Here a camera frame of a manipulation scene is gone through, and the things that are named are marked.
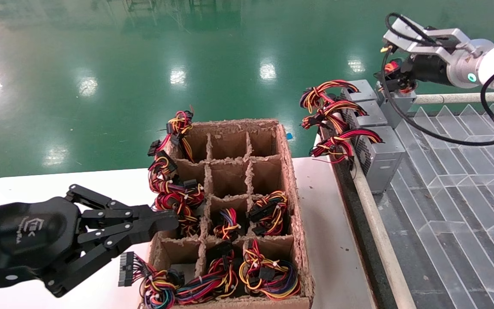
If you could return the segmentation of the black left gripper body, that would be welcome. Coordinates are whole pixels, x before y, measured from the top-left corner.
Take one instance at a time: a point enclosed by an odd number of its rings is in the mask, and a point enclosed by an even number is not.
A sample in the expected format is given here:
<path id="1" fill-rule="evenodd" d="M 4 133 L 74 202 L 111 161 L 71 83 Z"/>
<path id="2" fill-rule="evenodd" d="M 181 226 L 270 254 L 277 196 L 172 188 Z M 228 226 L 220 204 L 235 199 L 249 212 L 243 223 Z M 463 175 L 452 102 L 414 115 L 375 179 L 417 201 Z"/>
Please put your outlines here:
<path id="1" fill-rule="evenodd" d="M 0 288 L 41 280 L 51 293 L 67 293 L 81 284 L 80 217 L 62 197 L 0 205 Z"/>

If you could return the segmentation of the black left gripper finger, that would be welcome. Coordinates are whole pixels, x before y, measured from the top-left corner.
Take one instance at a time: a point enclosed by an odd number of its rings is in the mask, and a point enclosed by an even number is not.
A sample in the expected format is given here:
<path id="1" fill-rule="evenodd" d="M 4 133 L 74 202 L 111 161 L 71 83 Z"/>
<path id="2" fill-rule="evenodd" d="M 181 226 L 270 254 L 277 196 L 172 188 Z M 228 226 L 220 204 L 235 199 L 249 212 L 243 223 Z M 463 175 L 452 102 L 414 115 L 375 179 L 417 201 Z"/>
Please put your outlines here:
<path id="1" fill-rule="evenodd" d="M 173 211 L 153 211 L 149 205 L 128 206 L 91 189 L 71 185 L 66 200 L 88 207 L 81 219 L 86 225 L 118 225 L 125 222 L 162 223 L 177 225 Z"/>
<path id="2" fill-rule="evenodd" d="M 131 223 L 106 227 L 101 236 L 85 233 L 89 239 L 82 244 L 74 239 L 70 248 L 43 275 L 45 287 L 55 296 L 63 297 L 77 285 L 117 258 L 129 247 L 149 242 L 159 231 L 173 230 L 177 223 Z"/>

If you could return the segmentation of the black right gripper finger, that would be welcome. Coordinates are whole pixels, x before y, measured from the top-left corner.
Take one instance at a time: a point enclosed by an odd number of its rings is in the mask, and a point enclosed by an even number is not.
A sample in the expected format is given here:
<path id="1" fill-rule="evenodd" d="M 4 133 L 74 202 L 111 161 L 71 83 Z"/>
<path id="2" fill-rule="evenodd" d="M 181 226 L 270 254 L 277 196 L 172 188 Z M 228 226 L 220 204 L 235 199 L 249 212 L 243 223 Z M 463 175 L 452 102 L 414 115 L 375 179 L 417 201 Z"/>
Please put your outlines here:
<path id="1" fill-rule="evenodd" d="M 410 73 L 378 73 L 378 81 L 385 80 L 389 92 L 410 93 L 414 91 L 414 79 Z"/>
<path id="2" fill-rule="evenodd" d="M 409 59 L 396 58 L 386 64 L 386 73 L 410 73 L 412 63 Z"/>

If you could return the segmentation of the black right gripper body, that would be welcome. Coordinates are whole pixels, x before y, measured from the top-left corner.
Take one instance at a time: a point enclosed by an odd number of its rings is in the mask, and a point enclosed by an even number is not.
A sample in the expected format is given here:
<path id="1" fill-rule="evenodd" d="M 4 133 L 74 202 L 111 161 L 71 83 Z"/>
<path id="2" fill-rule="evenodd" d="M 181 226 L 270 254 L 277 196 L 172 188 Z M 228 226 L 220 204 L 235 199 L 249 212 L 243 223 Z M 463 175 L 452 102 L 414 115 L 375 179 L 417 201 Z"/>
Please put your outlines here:
<path id="1" fill-rule="evenodd" d="M 404 74 L 409 80 L 449 84 L 447 65 L 437 55 L 412 55 L 404 61 Z"/>

